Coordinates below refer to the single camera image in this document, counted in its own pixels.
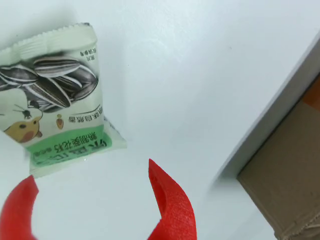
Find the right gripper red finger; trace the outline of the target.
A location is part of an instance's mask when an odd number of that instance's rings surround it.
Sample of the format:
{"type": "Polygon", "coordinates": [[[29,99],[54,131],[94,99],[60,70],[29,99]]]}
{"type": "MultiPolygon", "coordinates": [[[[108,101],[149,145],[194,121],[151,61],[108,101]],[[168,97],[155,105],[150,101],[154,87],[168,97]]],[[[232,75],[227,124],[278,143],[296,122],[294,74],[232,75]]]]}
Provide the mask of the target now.
{"type": "Polygon", "coordinates": [[[150,240],[196,240],[196,219],[191,202],[180,187],[152,159],[148,177],[161,219],[148,237],[150,240]]]}
{"type": "Polygon", "coordinates": [[[32,213],[39,189],[32,175],[22,180],[7,196],[0,213],[2,240],[35,240],[32,213]]]}

